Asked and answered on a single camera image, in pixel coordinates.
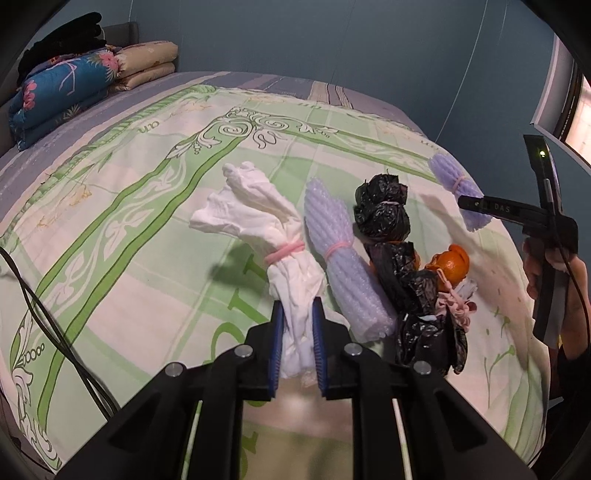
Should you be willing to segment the person right hand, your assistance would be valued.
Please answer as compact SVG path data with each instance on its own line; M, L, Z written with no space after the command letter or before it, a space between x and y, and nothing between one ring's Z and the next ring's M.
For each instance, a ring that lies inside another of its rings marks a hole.
M523 269L528 279L527 293L536 300L538 297L536 284L542 275L542 264L532 255L532 246L533 240L527 237L523 243ZM590 327L590 320L586 317L586 314L590 313L588 272L585 262L577 255L570 254L568 260L582 297L579 297L573 280L570 280L561 340L566 358L575 360L588 348L587 332Z

